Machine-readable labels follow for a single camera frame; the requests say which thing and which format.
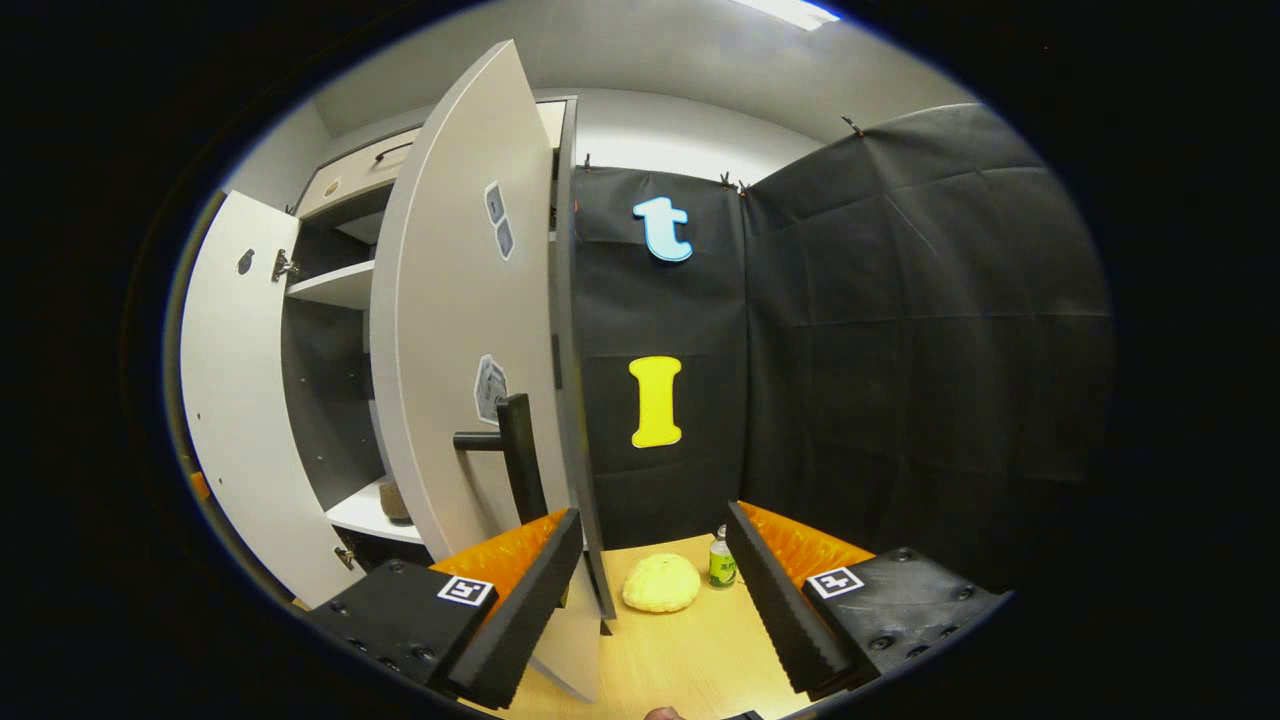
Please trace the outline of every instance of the cabinet door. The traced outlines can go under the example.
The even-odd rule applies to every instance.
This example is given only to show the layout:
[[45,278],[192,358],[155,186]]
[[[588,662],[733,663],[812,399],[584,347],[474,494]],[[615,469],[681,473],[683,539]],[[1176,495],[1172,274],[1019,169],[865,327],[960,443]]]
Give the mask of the cabinet door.
[[200,466],[253,555],[315,607],[365,574],[334,553],[293,442],[280,369],[285,278],[298,219],[232,192],[205,236],[183,306],[182,398]]
[[[518,524],[502,455],[453,448],[456,432],[498,429],[477,411],[485,356],[507,395],[529,395],[548,507],[570,503],[550,338],[552,155],[516,46],[500,42],[428,117],[383,219],[374,393],[390,471],[438,560]],[[582,676],[566,670],[568,648],[589,647],[577,653],[589,661],[598,644],[596,609],[589,621],[548,624],[534,657],[568,683]],[[594,664],[588,675],[575,689],[594,698]]]

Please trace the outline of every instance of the green label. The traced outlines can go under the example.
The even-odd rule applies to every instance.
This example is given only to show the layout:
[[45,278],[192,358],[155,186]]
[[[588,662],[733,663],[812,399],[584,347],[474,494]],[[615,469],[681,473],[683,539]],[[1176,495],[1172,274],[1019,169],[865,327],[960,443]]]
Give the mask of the green label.
[[709,580],[713,588],[727,588],[737,578],[737,564],[730,555],[712,553]]

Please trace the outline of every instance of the wooden table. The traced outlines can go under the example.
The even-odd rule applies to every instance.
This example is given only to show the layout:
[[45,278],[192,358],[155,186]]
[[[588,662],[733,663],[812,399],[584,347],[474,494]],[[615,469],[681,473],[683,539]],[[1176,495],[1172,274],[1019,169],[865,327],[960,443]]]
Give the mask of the wooden table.
[[[707,584],[712,539],[705,534],[603,553],[618,618],[609,621],[613,635],[600,638],[598,702],[575,700],[529,670],[509,708],[485,712],[512,719],[641,720],[669,705],[687,720],[723,720],[748,710],[774,720],[808,707],[808,697],[791,692],[741,578],[726,589]],[[627,573],[654,552],[684,555],[701,573],[703,587],[692,605],[650,614],[622,602]]]

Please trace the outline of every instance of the white cabinet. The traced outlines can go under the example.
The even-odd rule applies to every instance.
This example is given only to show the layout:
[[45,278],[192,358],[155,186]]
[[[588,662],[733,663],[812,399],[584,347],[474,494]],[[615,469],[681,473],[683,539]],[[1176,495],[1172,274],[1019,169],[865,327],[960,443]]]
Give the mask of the white cabinet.
[[218,503],[266,569],[316,606],[365,574],[307,479],[284,398],[278,251],[298,220],[238,192],[223,201],[191,274],[179,363],[187,425]]
[[[554,354],[572,348],[552,337],[567,318],[553,287],[553,206],[568,197],[572,159],[558,149],[571,142],[572,108],[535,102],[515,44],[502,42],[421,128],[316,170],[296,218],[234,192],[219,210],[186,299],[188,425],[232,524],[303,602],[362,577],[335,528],[443,560],[518,524],[500,455],[452,446],[454,432],[497,429],[476,413],[485,355],[508,395],[529,395],[548,507],[575,505],[595,528],[589,488],[568,479],[573,469],[585,480],[588,465],[566,457],[581,442],[563,433],[580,428],[562,421],[576,415],[556,383]],[[271,277],[279,251],[303,277]],[[381,512],[384,478],[411,527]],[[579,591],[591,587],[586,573],[580,564]],[[573,665],[596,656],[594,600],[557,610],[534,655],[585,698],[594,670]]]

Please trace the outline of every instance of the drawer handle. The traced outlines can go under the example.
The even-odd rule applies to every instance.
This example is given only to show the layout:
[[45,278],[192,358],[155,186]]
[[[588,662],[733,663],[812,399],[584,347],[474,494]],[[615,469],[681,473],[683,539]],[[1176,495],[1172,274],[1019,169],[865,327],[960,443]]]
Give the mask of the drawer handle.
[[404,145],[397,145],[396,147],[388,147],[387,150],[383,150],[374,158],[374,164],[376,165],[378,163],[381,163],[383,158],[385,158],[387,154],[390,152],[392,150],[399,150],[401,147],[408,147],[410,145],[413,145],[412,140],[406,142]]

